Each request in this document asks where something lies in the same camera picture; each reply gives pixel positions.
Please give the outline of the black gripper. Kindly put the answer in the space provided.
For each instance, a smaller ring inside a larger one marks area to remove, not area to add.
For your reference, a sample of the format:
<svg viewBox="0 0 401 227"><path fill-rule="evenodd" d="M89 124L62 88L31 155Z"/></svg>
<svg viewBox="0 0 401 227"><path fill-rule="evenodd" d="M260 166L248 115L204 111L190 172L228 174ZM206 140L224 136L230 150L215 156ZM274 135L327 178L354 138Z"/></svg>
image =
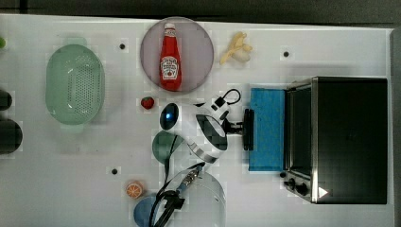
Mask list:
<svg viewBox="0 0 401 227"><path fill-rule="evenodd" d="M234 133L242 133L244 129L244 125L242 122L237 122L233 124L227 119L227 115L229 114L228 111L225 111L221 116L221 127L227 134L234 134Z"/></svg>

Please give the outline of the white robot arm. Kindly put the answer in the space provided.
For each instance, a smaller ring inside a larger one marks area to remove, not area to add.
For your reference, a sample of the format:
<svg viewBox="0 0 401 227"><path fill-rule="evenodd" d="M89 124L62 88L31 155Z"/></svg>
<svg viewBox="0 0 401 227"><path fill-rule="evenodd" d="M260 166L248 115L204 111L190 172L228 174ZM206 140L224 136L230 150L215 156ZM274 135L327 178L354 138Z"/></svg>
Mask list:
<svg viewBox="0 0 401 227"><path fill-rule="evenodd" d="M156 227L225 227L224 190L207 169L228 150L223 125L229 112L221 96L201 104L170 102L161 110L160 134L171 137L166 160L172 178L157 195Z"/></svg>

